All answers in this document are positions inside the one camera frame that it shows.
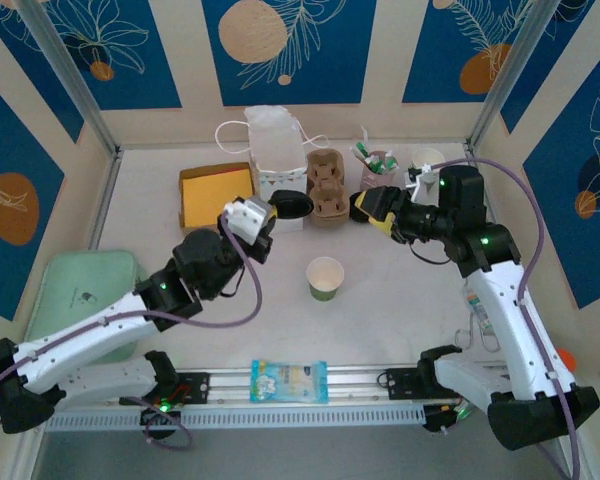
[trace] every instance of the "white paper bag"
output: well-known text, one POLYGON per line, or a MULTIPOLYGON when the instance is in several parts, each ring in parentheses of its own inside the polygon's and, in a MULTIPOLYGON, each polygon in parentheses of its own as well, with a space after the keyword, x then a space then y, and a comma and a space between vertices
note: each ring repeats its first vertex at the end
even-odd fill
MULTIPOLYGON (((269 200, 276 190, 307 192, 307 157, 304 144, 311 143, 318 148, 328 147, 313 143, 324 137, 319 135, 302 141, 305 135, 300 122, 280 106, 257 105, 244 110, 247 122, 230 121, 216 129, 216 143, 227 153, 249 151, 251 161, 258 172, 260 197, 269 200), (218 131, 228 123, 241 123, 249 128, 249 148, 232 152, 225 149, 218 140, 218 131)), ((304 219, 277 220, 273 233, 302 230, 304 219)))

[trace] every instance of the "snack package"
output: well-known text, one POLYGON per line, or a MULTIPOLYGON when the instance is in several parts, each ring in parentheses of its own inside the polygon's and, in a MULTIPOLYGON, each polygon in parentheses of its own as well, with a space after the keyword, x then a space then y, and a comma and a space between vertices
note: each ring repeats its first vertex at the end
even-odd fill
POLYGON ((251 401, 328 403, 327 363, 251 364, 251 401))

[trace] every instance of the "floor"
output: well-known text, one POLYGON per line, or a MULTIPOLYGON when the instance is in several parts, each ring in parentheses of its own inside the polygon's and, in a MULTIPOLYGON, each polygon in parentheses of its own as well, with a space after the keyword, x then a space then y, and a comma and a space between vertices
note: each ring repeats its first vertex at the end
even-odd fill
MULTIPOLYGON (((348 153, 348 143, 334 146, 345 156, 345 186, 353 193, 362 166, 348 153)), ((393 149, 405 165, 422 146, 387 142, 373 149, 393 149)), ((461 144, 433 147, 447 160, 464 157, 461 144)), ((246 159, 215 145, 125 152, 100 248, 130 250, 149 272, 162 268, 183 239, 178 172, 246 159)), ((176 327, 141 341, 136 352, 165 350, 182 368, 246 367, 255 358, 321 359, 331 365, 413 363, 422 350, 452 343, 456 330, 467 327, 456 268, 427 265, 370 225, 305 225, 301 232, 274 239, 267 263, 256 267, 264 307, 250 324, 219 331, 176 327), (324 255, 337 258, 345 269, 344 284, 327 303, 311 298, 305 279, 307 264, 324 255)), ((443 255, 440 245, 416 248, 430 258, 443 255)), ((254 301, 246 278, 235 298, 205 304, 196 318, 236 319, 250 312, 254 301)), ((470 352, 478 360, 502 358, 487 353, 479 341, 470 352)), ((480 412, 452 428, 448 437, 418 426, 203 430, 195 436, 196 450, 182 454, 146 445, 139 432, 47 433, 33 478, 558 478, 536 449, 503 449, 480 412)))
MULTIPOLYGON (((362 164, 348 145, 332 146, 343 153, 345 187, 353 193, 359 188, 362 164)), ((393 149, 405 165, 424 146, 387 142, 374 144, 373 149, 393 149)), ((464 157, 459 143, 426 146, 447 160, 464 157)), ((149 272, 163 268, 183 239, 178 226, 178 172, 247 160, 244 155, 228 155, 215 144, 126 151, 100 249, 130 250, 149 272)), ((401 182, 402 175, 397 175, 396 184, 401 182)), ((440 244, 415 247, 423 255, 444 258, 440 244)), ((326 360, 331 365, 413 363, 421 351, 452 343, 456 330, 468 324, 460 295, 463 281, 455 266, 427 265, 370 225, 350 222, 320 229, 307 222, 301 232, 275 235, 267 263, 256 265, 256 270, 264 306, 250 324, 230 330, 172 328, 140 341, 136 353, 165 350, 182 368, 244 367, 255 358, 326 360), (312 299, 305 278, 306 266, 319 256, 332 256, 345 269, 338 295, 326 303, 312 299)), ((234 320, 251 312, 254 303, 255 290, 247 277, 236 297, 206 303, 196 319, 234 320)), ((480 360, 501 358, 487 353, 479 342, 471 351, 480 360)))

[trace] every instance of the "light green container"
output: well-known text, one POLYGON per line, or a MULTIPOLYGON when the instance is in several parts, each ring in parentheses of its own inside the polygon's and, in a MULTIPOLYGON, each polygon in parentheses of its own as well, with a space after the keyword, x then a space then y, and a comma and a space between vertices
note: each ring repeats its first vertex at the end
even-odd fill
MULTIPOLYGON (((147 278, 131 252, 83 251, 56 255, 47 265, 25 340, 37 340, 98 313, 147 278)), ((129 343, 94 363, 127 360, 129 343)))

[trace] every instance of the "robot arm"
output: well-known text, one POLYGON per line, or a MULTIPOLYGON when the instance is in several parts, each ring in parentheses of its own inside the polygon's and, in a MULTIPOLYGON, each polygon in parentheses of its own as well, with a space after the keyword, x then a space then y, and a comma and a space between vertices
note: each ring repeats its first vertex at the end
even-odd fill
MULTIPOLYGON (((305 195, 278 191, 269 203, 257 197, 238 199, 225 206, 224 215, 243 252, 264 263, 271 250, 269 234, 275 219, 299 218, 312 209, 305 195)), ((0 417, 5 433, 33 428, 56 409, 173 392, 178 375, 163 352, 149 352, 120 364, 84 365, 178 324, 151 312, 188 319, 202 311, 201 300, 220 295, 244 264, 220 218, 218 232, 200 229, 190 233, 173 249, 165 268, 138 283, 113 305, 69 328, 19 345, 6 338, 0 340, 0 374, 32 359, 0 382, 0 417)))
POLYGON ((439 185, 438 206, 413 203, 409 191, 396 187, 368 190, 358 197, 356 206, 399 243, 443 242, 445 253, 467 279, 493 326, 508 378, 476 365, 455 347, 445 348, 453 352, 446 355, 424 352, 419 367, 435 375, 434 383, 458 392, 487 413, 496 437, 510 450, 565 435, 565 418, 553 381, 566 392, 576 426, 599 407, 595 391, 576 385, 525 291, 525 306, 554 366, 547 371, 518 305, 524 274, 520 254, 504 226, 486 221, 484 183, 477 169, 443 168, 439 185))

